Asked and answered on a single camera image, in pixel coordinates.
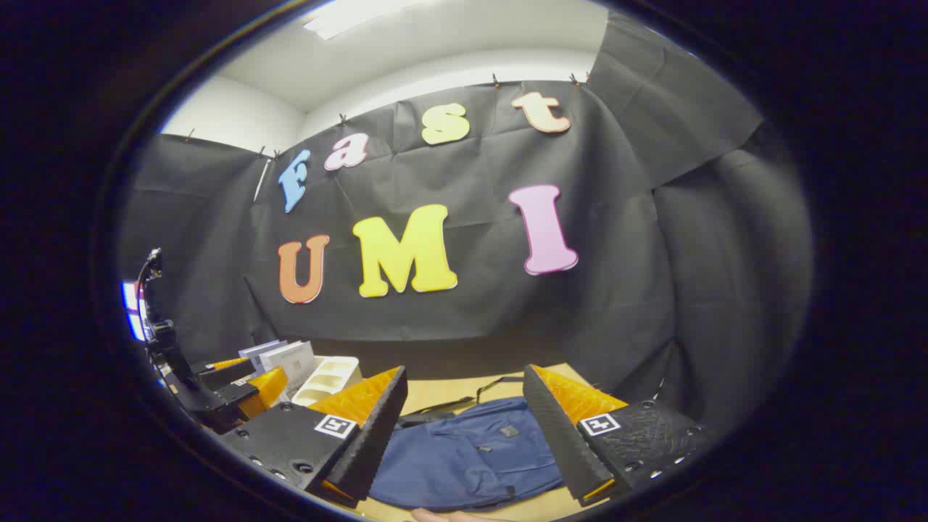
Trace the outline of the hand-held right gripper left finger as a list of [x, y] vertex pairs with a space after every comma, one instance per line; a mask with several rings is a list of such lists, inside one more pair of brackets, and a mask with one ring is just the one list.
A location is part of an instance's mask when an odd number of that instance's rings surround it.
[[220, 439], [279, 482], [354, 508], [368, 498], [407, 393], [400, 365], [309, 406], [279, 403]]

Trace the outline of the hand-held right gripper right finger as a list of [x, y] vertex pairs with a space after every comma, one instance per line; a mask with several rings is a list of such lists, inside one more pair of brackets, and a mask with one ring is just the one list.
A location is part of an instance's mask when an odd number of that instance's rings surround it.
[[537, 365], [523, 369], [523, 396], [583, 506], [647, 488], [708, 448], [705, 424], [656, 400], [627, 403]]

